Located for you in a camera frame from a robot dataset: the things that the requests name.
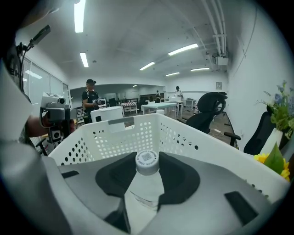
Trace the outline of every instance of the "person in white shirt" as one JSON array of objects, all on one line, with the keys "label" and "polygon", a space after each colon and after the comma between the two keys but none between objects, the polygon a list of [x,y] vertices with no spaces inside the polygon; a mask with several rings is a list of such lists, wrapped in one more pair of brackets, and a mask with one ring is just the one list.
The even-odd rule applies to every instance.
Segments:
[{"label": "person in white shirt", "polygon": [[181,96],[181,97],[183,97],[183,93],[181,92],[180,88],[177,86],[175,89],[176,89],[175,96]]}]

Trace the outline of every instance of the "white laundry basket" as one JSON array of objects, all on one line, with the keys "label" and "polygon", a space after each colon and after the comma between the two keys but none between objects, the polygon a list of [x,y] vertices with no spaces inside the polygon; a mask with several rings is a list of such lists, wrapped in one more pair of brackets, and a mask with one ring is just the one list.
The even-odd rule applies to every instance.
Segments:
[{"label": "white laundry basket", "polygon": [[[111,132],[110,126],[134,121],[132,129]],[[283,198],[289,183],[280,175],[222,141],[160,114],[90,123],[70,134],[49,155],[57,165],[97,161],[144,149],[175,153],[224,167],[268,195]]]}]

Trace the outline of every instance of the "white vase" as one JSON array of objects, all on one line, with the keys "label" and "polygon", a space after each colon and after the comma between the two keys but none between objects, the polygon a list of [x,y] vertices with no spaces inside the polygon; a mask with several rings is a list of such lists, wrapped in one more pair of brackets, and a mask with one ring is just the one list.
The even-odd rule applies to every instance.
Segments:
[{"label": "white vase", "polygon": [[271,135],[268,137],[265,145],[263,146],[262,150],[260,151],[260,153],[265,153],[265,154],[270,153],[275,143],[277,143],[277,146],[279,147],[282,136],[283,136],[283,132],[274,128],[271,132]]}]

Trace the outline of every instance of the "ceiling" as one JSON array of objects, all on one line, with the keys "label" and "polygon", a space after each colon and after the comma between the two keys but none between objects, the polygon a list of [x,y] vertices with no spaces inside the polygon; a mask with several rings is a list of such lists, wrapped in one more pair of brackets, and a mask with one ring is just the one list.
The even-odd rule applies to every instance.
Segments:
[{"label": "ceiling", "polygon": [[[217,52],[216,44],[200,0],[86,0],[84,32],[78,34],[74,5],[67,2],[59,11],[28,26],[27,32],[34,36],[46,24],[50,24],[51,33],[38,47],[69,78],[123,75],[162,79],[169,73],[214,68],[206,55]],[[193,43],[199,47],[168,55]],[[86,52],[88,68],[82,64],[80,52]],[[156,64],[139,70],[150,62]]]}]

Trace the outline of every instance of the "black t-shirt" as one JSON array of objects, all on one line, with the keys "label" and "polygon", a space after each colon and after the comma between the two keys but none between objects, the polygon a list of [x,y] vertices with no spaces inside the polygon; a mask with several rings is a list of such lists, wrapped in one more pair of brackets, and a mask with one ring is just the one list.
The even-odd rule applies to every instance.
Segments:
[{"label": "black t-shirt", "polygon": [[[94,104],[95,101],[99,99],[98,94],[95,91],[88,91],[88,92],[89,92],[89,95],[87,94],[87,91],[83,92],[82,100],[87,100],[88,99],[87,103]],[[95,109],[99,109],[99,107],[98,106],[94,106],[94,107],[91,107],[91,108],[86,107],[86,111],[87,111],[88,114],[90,114],[91,111],[93,111]]]}]

